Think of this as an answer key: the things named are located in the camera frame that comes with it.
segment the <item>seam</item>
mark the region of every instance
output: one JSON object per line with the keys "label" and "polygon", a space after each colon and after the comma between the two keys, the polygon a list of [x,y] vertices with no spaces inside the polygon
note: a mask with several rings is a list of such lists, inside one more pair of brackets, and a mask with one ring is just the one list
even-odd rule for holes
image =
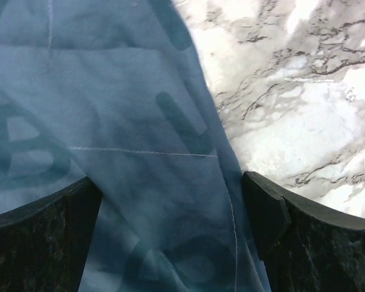
{"label": "seam", "polygon": [[156,152],[156,151],[136,151],[122,148],[94,148],[94,147],[67,147],[71,150],[89,150],[89,151],[118,151],[126,153],[140,153],[140,154],[154,154],[154,155],[176,155],[176,156],[204,156],[204,157],[215,157],[217,155],[207,155],[207,154],[190,154],[190,153],[166,153],[166,152]]}
{"label": "seam", "polygon": [[227,195],[229,197],[232,224],[234,226],[234,238],[235,238],[235,283],[234,292],[237,292],[237,281],[238,281],[238,236],[237,236],[237,224],[235,223],[234,208],[232,207],[231,197],[229,190],[227,189]]}
{"label": "seam", "polygon": [[49,5],[49,39],[47,41],[47,48],[51,49],[53,41],[53,0],[47,0]]}

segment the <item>cloth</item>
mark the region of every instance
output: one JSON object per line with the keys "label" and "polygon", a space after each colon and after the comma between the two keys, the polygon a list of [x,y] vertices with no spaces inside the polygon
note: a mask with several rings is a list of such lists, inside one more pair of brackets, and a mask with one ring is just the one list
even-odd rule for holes
{"label": "cloth", "polygon": [[0,213],[88,176],[80,292],[269,291],[192,39],[168,0],[0,0]]}

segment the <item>garment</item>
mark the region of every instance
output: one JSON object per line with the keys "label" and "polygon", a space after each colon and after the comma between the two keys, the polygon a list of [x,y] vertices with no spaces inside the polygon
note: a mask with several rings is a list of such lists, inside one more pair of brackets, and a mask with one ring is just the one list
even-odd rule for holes
{"label": "garment", "polygon": [[80,292],[269,291],[241,171],[167,0],[0,0],[0,213],[88,176]]}

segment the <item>white marble countertop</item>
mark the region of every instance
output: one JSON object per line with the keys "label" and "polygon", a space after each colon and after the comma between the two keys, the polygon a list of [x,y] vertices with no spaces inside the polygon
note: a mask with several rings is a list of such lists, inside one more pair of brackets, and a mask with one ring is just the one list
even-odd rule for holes
{"label": "white marble countertop", "polygon": [[174,0],[243,170],[365,218],[365,0]]}

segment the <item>black object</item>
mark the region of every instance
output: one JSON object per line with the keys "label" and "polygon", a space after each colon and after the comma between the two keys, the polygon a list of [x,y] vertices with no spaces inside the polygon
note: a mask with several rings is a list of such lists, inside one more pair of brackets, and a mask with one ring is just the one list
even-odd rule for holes
{"label": "black object", "polygon": [[76,292],[102,194],[88,179],[0,215],[0,292]]}
{"label": "black object", "polygon": [[365,292],[365,219],[243,175],[243,196],[272,292]]}

